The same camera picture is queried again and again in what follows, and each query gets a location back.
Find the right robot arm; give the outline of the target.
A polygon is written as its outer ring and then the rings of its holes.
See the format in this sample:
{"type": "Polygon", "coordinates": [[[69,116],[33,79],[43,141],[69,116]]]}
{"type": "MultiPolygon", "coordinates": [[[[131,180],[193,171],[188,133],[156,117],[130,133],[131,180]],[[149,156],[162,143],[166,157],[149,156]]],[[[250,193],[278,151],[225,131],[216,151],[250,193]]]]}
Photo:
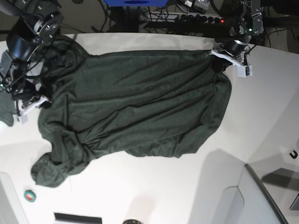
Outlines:
{"type": "Polygon", "coordinates": [[[18,21],[9,31],[7,50],[0,60],[0,86],[15,101],[40,99],[41,95],[29,83],[27,73],[34,66],[31,57],[36,50],[53,43],[63,20],[57,0],[2,0],[1,12],[17,16],[18,21]]]}

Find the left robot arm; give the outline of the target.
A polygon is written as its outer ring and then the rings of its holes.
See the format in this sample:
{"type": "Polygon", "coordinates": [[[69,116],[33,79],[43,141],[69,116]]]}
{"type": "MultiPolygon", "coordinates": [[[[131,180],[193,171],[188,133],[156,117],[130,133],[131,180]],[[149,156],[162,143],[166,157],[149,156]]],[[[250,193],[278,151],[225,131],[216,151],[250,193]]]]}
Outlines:
{"type": "Polygon", "coordinates": [[[226,37],[216,38],[212,53],[218,53],[213,60],[216,70],[224,71],[233,65],[229,59],[249,67],[247,56],[252,48],[250,40],[263,33],[263,16],[260,0],[234,0],[232,1],[234,15],[224,19],[232,28],[232,33],[226,37]]]}

